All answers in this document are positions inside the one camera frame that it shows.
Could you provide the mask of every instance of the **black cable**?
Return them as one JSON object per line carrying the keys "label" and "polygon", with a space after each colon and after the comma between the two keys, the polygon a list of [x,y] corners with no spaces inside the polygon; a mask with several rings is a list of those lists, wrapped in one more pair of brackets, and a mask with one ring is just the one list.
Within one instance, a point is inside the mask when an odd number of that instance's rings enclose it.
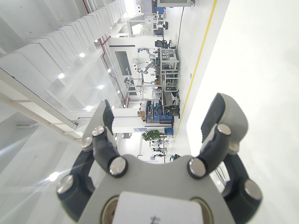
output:
{"label": "black cable", "polygon": [[217,172],[218,172],[218,174],[219,174],[219,176],[220,176],[220,178],[221,178],[221,180],[222,180],[222,182],[223,182],[223,185],[226,186],[226,180],[224,180],[224,179],[222,178],[220,172],[218,171],[218,168],[216,168],[216,170],[217,170]]}
{"label": "black cable", "polygon": [[215,170],[215,173],[216,173],[218,179],[220,180],[220,182],[223,184],[223,186],[225,186],[224,181],[222,181],[222,178],[220,177],[220,175],[218,175],[216,170]]}
{"label": "black cable", "polygon": [[226,178],[225,178],[225,176],[224,176],[224,173],[223,173],[223,171],[222,171],[222,168],[221,168],[221,167],[219,167],[219,168],[220,168],[220,170],[221,170],[221,172],[222,172],[222,174],[223,174],[223,178],[224,178],[225,184],[227,184],[227,180],[226,180]]}
{"label": "black cable", "polygon": [[183,7],[183,10],[182,10],[182,16],[181,16],[181,21],[180,21],[180,29],[178,31],[178,42],[180,41],[181,25],[182,25],[182,18],[183,18],[184,8],[185,7]]}

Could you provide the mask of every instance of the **window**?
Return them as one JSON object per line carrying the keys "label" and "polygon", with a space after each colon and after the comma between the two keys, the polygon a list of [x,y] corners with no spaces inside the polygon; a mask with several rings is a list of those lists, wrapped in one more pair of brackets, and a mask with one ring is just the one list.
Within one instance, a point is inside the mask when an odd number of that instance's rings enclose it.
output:
{"label": "window", "polygon": [[132,75],[130,65],[129,65],[129,61],[128,61],[127,52],[126,51],[115,51],[115,55],[116,55],[118,64],[121,68],[121,73],[124,76],[127,76],[128,72],[129,72],[130,75]]}

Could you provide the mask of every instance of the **metal screw head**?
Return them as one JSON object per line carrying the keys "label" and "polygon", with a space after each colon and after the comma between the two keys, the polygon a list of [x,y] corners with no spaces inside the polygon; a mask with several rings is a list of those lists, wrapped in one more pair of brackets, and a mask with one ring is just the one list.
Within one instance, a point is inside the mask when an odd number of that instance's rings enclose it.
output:
{"label": "metal screw head", "polygon": [[74,176],[73,175],[66,175],[64,176],[61,181],[58,183],[56,192],[58,194],[63,194],[67,192],[74,183]]}
{"label": "metal screw head", "polygon": [[228,148],[234,153],[239,152],[239,145],[237,143],[229,143]]}
{"label": "metal screw head", "polygon": [[244,183],[244,189],[246,193],[255,200],[261,200],[263,195],[262,191],[253,180],[248,179]]}
{"label": "metal screw head", "polygon": [[91,148],[93,147],[93,138],[92,137],[87,137],[84,139],[83,143],[81,144],[81,148],[83,151],[90,151]]}
{"label": "metal screw head", "polygon": [[126,167],[126,160],[122,157],[115,158],[109,167],[109,171],[112,175],[119,175],[121,174]]}
{"label": "metal screw head", "polygon": [[197,177],[202,177],[206,173],[204,163],[198,158],[193,158],[189,161],[189,168],[191,173]]}
{"label": "metal screw head", "polygon": [[96,136],[101,135],[104,131],[105,131],[105,128],[103,126],[95,127],[92,132],[92,135],[96,137]]}
{"label": "metal screw head", "polygon": [[221,133],[223,133],[224,135],[230,135],[231,134],[231,129],[224,124],[220,124],[217,126],[218,131],[220,131]]}

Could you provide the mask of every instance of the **cardboard box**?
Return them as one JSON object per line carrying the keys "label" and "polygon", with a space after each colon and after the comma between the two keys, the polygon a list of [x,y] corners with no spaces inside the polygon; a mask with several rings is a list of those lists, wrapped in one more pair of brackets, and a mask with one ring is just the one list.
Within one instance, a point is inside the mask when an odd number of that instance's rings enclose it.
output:
{"label": "cardboard box", "polygon": [[142,120],[146,120],[145,111],[138,111],[137,115],[138,115],[138,117],[141,117]]}

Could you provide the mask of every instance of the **ceiling light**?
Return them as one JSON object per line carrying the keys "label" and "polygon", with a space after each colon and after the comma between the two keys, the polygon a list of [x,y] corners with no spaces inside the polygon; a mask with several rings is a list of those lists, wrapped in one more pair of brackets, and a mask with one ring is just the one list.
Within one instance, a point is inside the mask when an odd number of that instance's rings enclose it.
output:
{"label": "ceiling light", "polygon": [[59,175],[58,172],[54,172],[54,173],[50,174],[49,180],[52,182],[55,181],[57,179],[58,175]]}
{"label": "ceiling light", "polygon": [[86,108],[85,108],[85,110],[87,110],[87,111],[91,111],[92,110],[92,106],[87,106]]}
{"label": "ceiling light", "polygon": [[64,78],[64,73],[59,74],[59,75],[58,75],[58,78],[59,78],[59,79],[63,79],[63,78]]}

